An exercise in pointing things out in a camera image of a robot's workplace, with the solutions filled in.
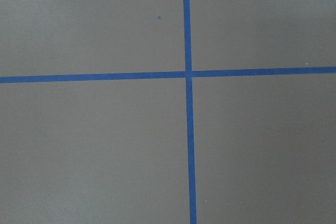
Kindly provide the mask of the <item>blue tape grid lines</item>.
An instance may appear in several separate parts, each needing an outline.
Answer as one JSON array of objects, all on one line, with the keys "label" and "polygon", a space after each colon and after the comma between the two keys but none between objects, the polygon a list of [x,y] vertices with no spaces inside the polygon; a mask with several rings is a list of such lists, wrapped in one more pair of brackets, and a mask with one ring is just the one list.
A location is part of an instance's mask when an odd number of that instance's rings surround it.
[{"label": "blue tape grid lines", "polygon": [[1,77],[1,83],[5,84],[5,83],[105,81],[105,80],[184,79],[185,93],[186,93],[189,212],[190,212],[190,223],[197,223],[193,79],[209,78],[209,77],[277,76],[277,75],[329,74],[329,73],[334,74],[335,67],[306,66],[295,68],[193,70],[190,0],[183,0],[183,28],[184,28],[184,65],[185,65],[185,69],[183,71],[5,76]]}]

